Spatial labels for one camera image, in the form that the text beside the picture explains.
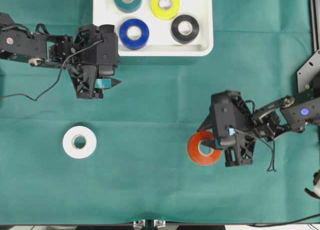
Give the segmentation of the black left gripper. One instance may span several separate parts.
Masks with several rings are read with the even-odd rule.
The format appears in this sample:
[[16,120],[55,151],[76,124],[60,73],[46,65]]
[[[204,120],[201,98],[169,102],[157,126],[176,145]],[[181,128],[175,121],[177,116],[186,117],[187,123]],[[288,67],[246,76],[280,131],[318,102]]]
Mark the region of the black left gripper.
[[113,77],[121,61],[115,26],[82,26],[78,29],[74,44],[76,55],[71,58],[67,71],[76,97],[102,99],[104,90],[121,83]]

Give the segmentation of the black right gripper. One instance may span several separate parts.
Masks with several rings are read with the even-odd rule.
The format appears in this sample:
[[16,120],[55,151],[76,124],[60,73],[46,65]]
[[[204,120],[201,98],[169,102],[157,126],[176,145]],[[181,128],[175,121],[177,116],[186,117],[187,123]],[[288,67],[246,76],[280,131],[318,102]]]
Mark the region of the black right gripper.
[[[246,138],[246,135],[243,134],[244,131],[250,129],[249,117],[251,115],[251,111],[242,99],[240,92],[231,91],[231,94],[231,100],[234,107],[235,124],[229,128],[229,134],[230,137],[232,137],[232,140],[235,140],[235,143],[228,147],[219,148],[218,142],[214,138],[204,139],[201,141],[201,145],[214,150],[224,151],[226,167],[252,164],[253,149],[250,149],[249,145],[255,141],[254,138]],[[212,127],[213,114],[210,109],[208,116],[198,127],[197,131],[210,130]]]

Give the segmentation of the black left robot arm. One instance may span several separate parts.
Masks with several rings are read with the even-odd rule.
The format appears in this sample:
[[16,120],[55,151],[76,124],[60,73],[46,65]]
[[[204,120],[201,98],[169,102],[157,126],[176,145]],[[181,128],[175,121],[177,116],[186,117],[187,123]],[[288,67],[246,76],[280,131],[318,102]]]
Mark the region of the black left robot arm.
[[0,58],[32,67],[66,69],[77,98],[102,99],[103,91],[121,83],[115,68],[121,61],[113,25],[79,27],[75,38],[50,34],[44,24],[35,32],[0,15]]

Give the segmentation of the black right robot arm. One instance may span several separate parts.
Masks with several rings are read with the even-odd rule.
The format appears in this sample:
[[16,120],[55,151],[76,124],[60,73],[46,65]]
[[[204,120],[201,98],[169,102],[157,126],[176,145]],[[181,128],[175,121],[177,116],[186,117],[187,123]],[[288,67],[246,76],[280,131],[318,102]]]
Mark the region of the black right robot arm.
[[252,164],[257,140],[270,142],[288,132],[302,133],[308,123],[320,124],[319,75],[308,90],[259,109],[249,109],[239,91],[213,94],[209,114],[197,131],[207,134],[199,143],[223,151],[230,167]]

